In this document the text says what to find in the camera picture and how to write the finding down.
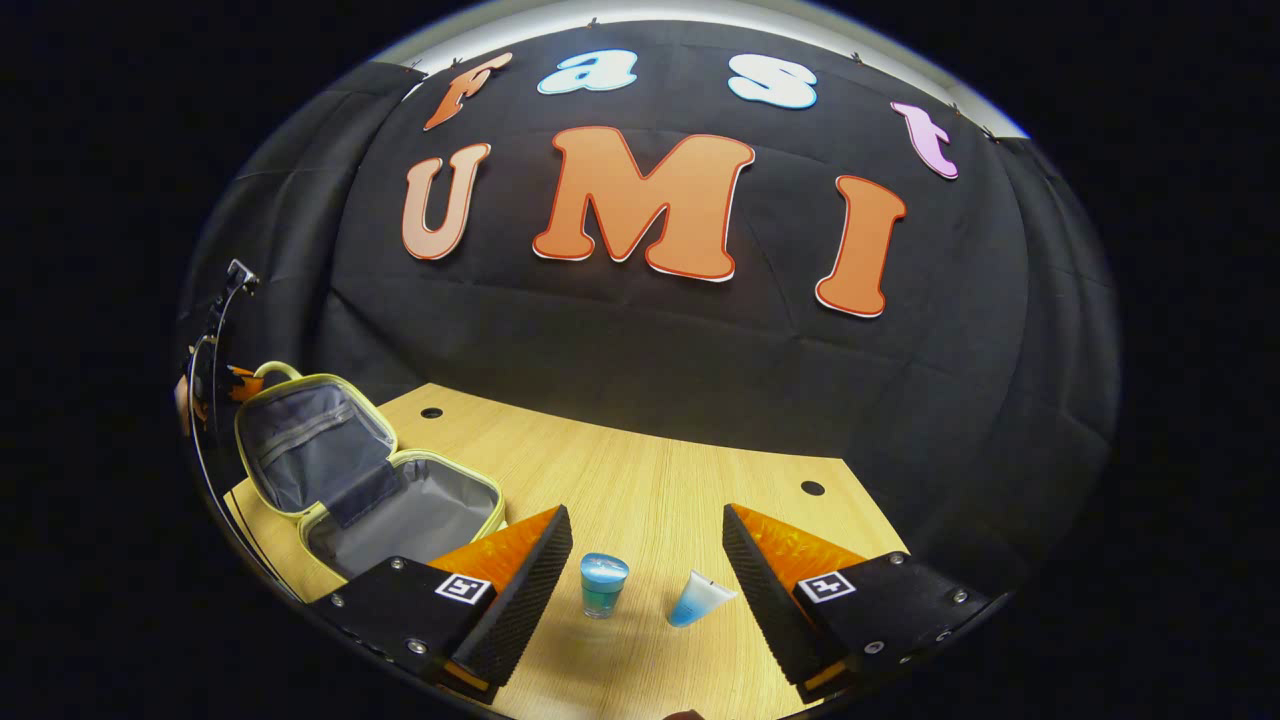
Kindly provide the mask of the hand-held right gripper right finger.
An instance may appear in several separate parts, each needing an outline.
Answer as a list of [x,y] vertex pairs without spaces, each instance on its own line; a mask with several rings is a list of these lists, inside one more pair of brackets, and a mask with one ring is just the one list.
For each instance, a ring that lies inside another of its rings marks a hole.
[[867,559],[739,503],[723,548],[788,684],[810,703],[904,676],[1001,607],[904,551]]

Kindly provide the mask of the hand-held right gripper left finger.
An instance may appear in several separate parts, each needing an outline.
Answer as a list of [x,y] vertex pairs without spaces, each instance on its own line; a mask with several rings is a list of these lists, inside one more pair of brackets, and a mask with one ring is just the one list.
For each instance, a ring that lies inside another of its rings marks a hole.
[[392,557],[310,609],[429,685],[489,705],[517,667],[572,550],[558,505],[430,562]]

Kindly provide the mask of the blue white cream tube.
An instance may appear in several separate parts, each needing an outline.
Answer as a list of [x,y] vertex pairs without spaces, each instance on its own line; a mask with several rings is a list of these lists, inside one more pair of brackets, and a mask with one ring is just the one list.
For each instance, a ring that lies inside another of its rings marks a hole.
[[690,626],[739,596],[737,591],[691,570],[667,623],[676,628]]

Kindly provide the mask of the blue skin care jar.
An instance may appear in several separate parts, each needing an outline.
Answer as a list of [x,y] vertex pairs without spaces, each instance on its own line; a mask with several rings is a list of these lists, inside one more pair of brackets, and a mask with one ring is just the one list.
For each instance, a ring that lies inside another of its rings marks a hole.
[[593,619],[611,618],[628,574],[630,568],[621,559],[608,553],[585,553],[580,562],[584,614]]

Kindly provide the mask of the pale yellow suitcase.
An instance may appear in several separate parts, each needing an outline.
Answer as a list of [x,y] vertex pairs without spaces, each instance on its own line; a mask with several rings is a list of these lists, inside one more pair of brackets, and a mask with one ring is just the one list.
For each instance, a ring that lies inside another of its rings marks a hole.
[[338,577],[396,556],[429,562],[506,525],[493,479],[402,448],[390,420],[348,380],[279,361],[255,375],[264,389],[234,419],[248,480]]

